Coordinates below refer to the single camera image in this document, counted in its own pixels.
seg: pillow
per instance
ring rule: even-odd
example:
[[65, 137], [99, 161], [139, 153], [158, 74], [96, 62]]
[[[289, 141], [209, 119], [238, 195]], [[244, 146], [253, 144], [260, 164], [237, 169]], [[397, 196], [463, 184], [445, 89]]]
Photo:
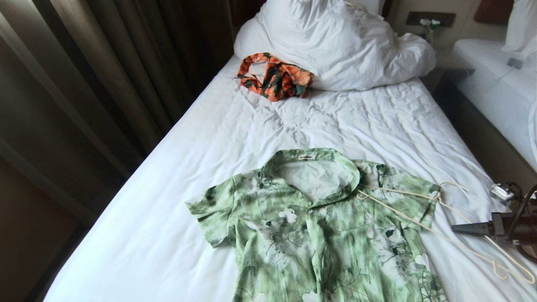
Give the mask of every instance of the pillow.
[[239, 58], [268, 52], [315, 74], [312, 88], [367, 90], [425, 75], [436, 63], [422, 38], [398, 38], [378, 15], [344, 0], [268, 0], [234, 44]]
[[363, 5], [369, 13], [376, 15], [382, 14], [382, 8], [384, 8], [384, 0], [346, 0], [352, 5]]
[[503, 50], [526, 58], [537, 51], [536, 35], [537, 1], [514, 0]]

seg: white bed sheet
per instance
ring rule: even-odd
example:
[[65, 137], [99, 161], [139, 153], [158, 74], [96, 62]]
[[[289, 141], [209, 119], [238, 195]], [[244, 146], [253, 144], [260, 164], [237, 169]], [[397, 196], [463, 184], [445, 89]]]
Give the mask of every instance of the white bed sheet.
[[502, 50], [504, 45], [501, 41], [457, 41], [453, 52], [474, 66], [475, 72], [455, 85], [537, 171], [537, 74], [527, 64], [520, 70], [507, 66], [513, 55]]
[[[280, 149], [335, 148], [435, 183], [458, 182], [471, 191], [448, 186], [444, 199], [474, 222], [503, 210], [488, 198], [490, 178], [418, 79], [270, 103], [239, 87], [233, 79], [239, 63], [231, 58], [127, 181], [61, 269], [46, 302], [231, 301], [234, 251], [212, 249], [184, 202], [261, 167]], [[454, 223], [464, 221], [438, 206], [434, 229], [515, 269], [482, 239], [454, 235]], [[422, 238], [450, 301], [537, 300], [535, 285], [501, 280], [490, 264], [434, 234]]]

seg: headboard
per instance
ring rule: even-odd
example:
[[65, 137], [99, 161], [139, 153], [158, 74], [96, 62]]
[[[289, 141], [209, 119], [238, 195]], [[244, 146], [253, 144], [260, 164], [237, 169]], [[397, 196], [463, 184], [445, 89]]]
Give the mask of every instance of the headboard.
[[482, 0], [474, 15], [481, 23], [507, 25], [514, 0]]
[[[229, 0], [231, 8], [231, 21], [234, 26], [241, 26], [253, 18], [266, 0]], [[382, 8], [382, 16], [387, 17], [390, 13], [393, 0], [386, 0]]]

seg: curtain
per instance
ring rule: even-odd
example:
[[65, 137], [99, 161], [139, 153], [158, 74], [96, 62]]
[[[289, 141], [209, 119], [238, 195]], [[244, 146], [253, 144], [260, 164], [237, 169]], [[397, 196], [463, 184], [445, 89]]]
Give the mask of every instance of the curtain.
[[90, 226], [232, 55], [214, 1], [0, 1], [0, 156]]

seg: floral print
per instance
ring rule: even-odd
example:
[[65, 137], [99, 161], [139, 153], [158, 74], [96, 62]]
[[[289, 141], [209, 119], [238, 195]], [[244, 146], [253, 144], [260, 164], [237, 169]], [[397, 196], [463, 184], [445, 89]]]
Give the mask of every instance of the floral print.
[[[266, 62], [265, 76], [260, 81], [250, 75], [250, 66], [254, 63]], [[304, 97], [306, 88], [313, 82], [314, 74], [296, 65], [280, 61], [270, 53], [258, 53], [247, 56], [239, 67], [237, 78], [241, 85], [260, 94], [271, 102], [285, 97]]]
[[[333, 179], [305, 173], [300, 162]], [[300, 173], [294, 183], [280, 176], [291, 171]], [[421, 227], [357, 193], [425, 225], [436, 202], [372, 187], [426, 196], [440, 190], [333, 149], [282, 150], [261, 169], [236, 175], [187, 205], [213, 247], [223, 240], [235, 247], [234, 302], [446, 301]], [[317, 199], [304, 193], [319, 188], [324, 193]]]

